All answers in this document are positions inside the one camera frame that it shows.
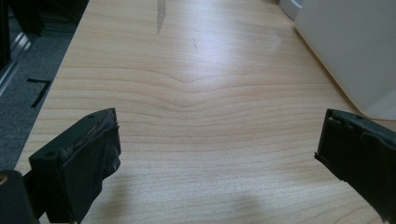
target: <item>black plastic part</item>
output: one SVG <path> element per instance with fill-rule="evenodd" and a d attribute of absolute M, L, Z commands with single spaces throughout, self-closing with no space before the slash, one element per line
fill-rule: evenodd
<path fill-rule="evenodd" d="M 46 195 L 44 192 L 44 183 L 40 182 L 40 179 L 36 178 L 33 171 L 30 171 L 23 176 L 23 181 L 29 199 L 32 202 L 32 209 L 35 213 L 36 218 L 40 218 L 46 212 L 47 204 L 43 196 Z"/>
<path fill-rule="evenodd" d="M 354 188 L 383 221 L 396 221 L 395 132 L 328 109 L 315 158 Z"/>
<path fill-rule="evenodd" d="M 10 0 L 8 3 L 24 33 L 41 35 L 44 24 L 38 13 L 36 1 Z"/>
<path fill-rule="evenodd" d="M 101 110 L 29 158 L 35 180 L 43 184 L 43 197 L 33 206 L 44 204 L 50 222 L 80 223 L 85 217 L 102 181 L 120 167 L 118 129 L 115 109 Z"/>
<path fill-rule="evenodd" d="M 0 223 L 36 224 L 28 194 L 20 173 L 0 172 Z"/>

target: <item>wood grain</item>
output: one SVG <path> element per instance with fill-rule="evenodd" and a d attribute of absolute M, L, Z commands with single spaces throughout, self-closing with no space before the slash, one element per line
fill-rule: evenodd
<path fill-rule="evenodd" d="M 381 223 L 314 160 L 326 109 L 359 112 L 277 1 L 91 0 L 17 170 L 107 107 L 121 167 L 84 223 Z"/>

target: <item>light wood surface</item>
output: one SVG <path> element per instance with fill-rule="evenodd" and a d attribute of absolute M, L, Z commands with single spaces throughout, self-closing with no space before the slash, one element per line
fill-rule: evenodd
<path fill-rule="evenodd" d="M 381 223 L 314 160 L 326 109 L 359 112 L 277 1 L 91 0 L 17 170 L 108 107 L 121 167 L 84 223 Z"/>

